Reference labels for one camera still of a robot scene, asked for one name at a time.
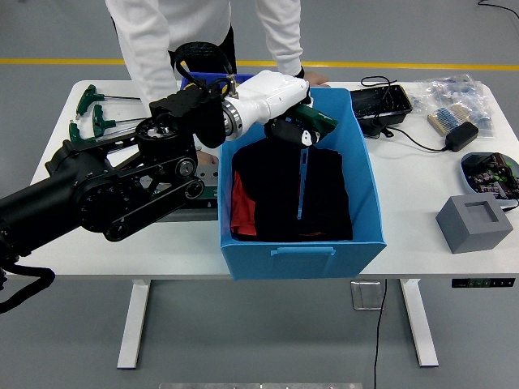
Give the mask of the person's left hand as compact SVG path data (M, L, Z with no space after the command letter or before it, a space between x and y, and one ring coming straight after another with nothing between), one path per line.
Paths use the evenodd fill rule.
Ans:
M313 71L306 72L304 79L309 83L311 87L329 88L328 77Z

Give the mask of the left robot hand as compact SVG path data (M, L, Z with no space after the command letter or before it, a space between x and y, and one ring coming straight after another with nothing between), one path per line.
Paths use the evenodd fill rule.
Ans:
M228 140L241 137L259 123L267 137L305 148L317 144L337 125L311 106L305 79L272 71L261 71L239 84L222 107Z

